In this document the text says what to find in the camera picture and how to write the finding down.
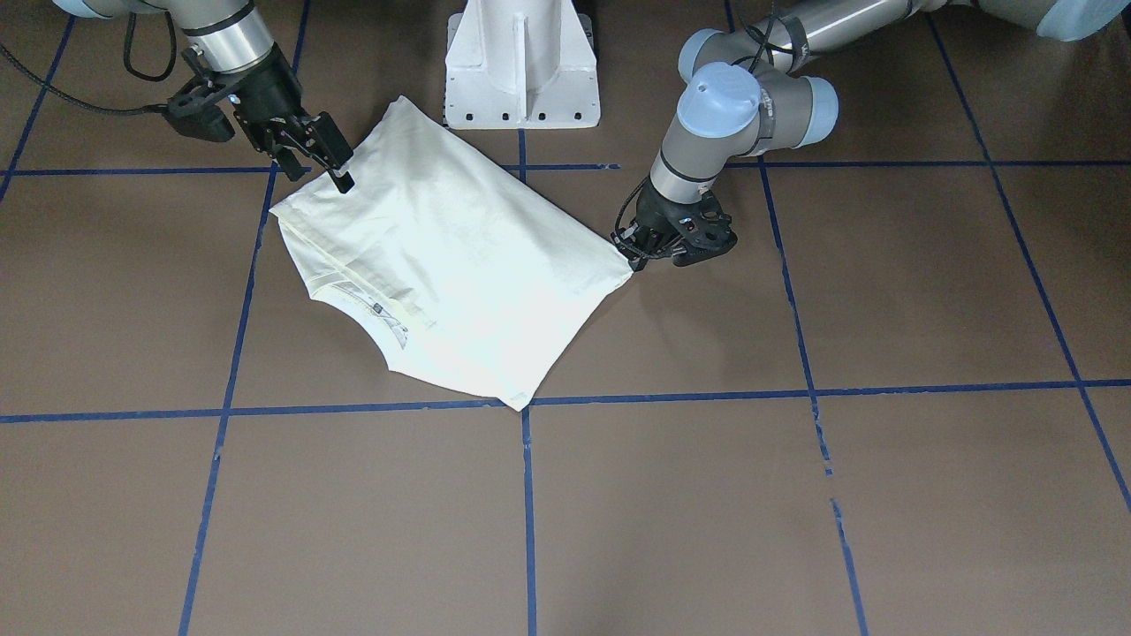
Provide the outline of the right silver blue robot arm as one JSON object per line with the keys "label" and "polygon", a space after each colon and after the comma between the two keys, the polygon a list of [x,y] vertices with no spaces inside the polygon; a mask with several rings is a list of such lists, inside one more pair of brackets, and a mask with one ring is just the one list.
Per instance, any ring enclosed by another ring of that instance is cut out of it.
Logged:
{"label": "right silver blue robot arm", "polygon": [[254,1],[57,1],[80,18],[113,19],[162,12],[185,36],[181,55],[193,77],[165,104],[141,106],[161,114],[175,134],[202,141],[228,141],[235,129],[269,156],[291,181],[303,174],[299,155],[328,171],[347,194],[354,155],[329,113],[310,114],[296,74],[271,36]]}

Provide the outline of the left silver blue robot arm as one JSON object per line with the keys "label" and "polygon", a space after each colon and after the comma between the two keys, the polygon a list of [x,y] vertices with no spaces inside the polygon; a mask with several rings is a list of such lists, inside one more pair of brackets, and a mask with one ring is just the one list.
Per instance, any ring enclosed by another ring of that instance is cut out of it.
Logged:
{"label": "left silver blue robot arm", "polygon": [[877,31],[941,1],[802,1],[772,5],[763,19],[687,38],[677,60],[684,87],[647,177],[625,197],[611,243],[631,270],[668,259],[677,267],[728,253],[739,242],[713,184],[728,165],[752,167],[766,153],[823,141],[839,117],[824,78],[801,69],[856,48]]}

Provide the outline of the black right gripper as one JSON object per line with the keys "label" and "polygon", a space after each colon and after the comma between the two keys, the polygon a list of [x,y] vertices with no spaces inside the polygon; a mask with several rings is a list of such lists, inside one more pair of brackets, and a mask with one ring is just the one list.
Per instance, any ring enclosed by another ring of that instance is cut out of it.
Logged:
{"label": "black right gripper", "polygon": [[271,44],[262,59],[238,72],[205,67],[199,48],[182,49],[181,55],[195,72],[181,92],[200,95],[217,106],[221,101],[231,101],[254,151],[269,155],[290,181],[296,182],[307,173],[299,160],[302,155],[327,170],[340,194],[351,192],[355,182],[347,163],[354,149],[330,113],[307,117],[300,105],[300,83],[278,44]]}

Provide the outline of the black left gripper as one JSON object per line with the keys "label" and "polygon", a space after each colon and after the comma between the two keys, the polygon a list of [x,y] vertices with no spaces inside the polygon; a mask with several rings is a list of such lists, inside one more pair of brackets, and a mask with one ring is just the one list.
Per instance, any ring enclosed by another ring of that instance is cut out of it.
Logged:
{"label": "black left gripper", "polygon": [[653,257],[673,257],[681,240],[673,223],[690,213],[708,214],[708,209],[723,212],[715,194],[703,194],[696,204],[677,204],[666,199],[651,184],[650,178],[646,178],[634,199],[633,227],[615,230],[619,253],[625,257],[632,270],[645,269]]}

